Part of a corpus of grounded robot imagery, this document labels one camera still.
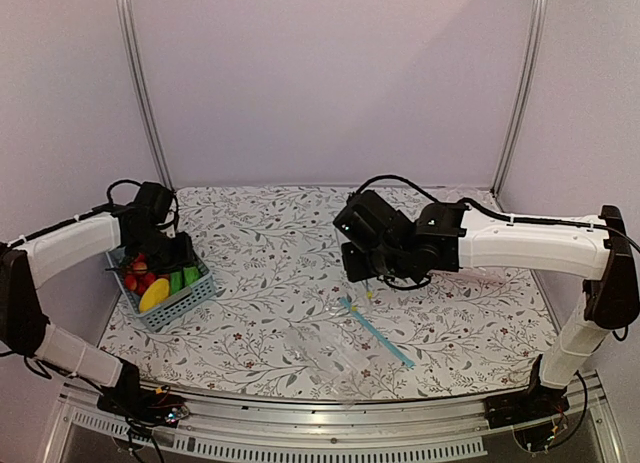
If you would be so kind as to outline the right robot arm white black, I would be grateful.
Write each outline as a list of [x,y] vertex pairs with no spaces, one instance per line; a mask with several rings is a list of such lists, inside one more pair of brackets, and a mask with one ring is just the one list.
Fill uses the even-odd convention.
[[[424,288],[434,271],[485,267],[520,268],[582,278],[582,296],[551,347],[533,362],[526,388],[487,397],[484,418],[492,429],[513,428],[518,446],[540,453],[562,445],[552,417],[564,419],[572,379],[613,336],[622,341],[639,316],[634,261],[638,244],[620,210],[605,205],[597,215],[559,219],[505,214],[464,197],[431,198],[410,220],[371,190],[367,180],[347,199],[333,225],[345,237],[343,268],[351,282],[377,279],[391,289]],[[531,422],[544,419],[540,429]]]

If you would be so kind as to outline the short green bitter gourd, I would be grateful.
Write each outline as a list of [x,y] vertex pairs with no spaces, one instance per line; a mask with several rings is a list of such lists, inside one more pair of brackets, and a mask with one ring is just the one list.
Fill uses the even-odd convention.
[[196,266],[188,266],[182,269],[183,283],[185,287],[191,286],[200,279],[200,272]]

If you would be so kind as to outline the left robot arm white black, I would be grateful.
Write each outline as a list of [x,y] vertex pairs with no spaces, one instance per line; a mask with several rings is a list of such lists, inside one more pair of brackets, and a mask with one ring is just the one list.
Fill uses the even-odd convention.
[[146,427],[174,427],[186,418],[183,397],[168,388],[145,389],[139,368],[53,324],[38,291],[52,278],[102,253],[122,249],[143,254],[154,271],[167,273],[194,262],[191,239],[169,236],[179,221],[175,193],[155,182],[136,185],[127,204],[112,198],[1,246],[1,341],[7,355],[36,364],[44,378],[58,372],[96,389],[98,407]]

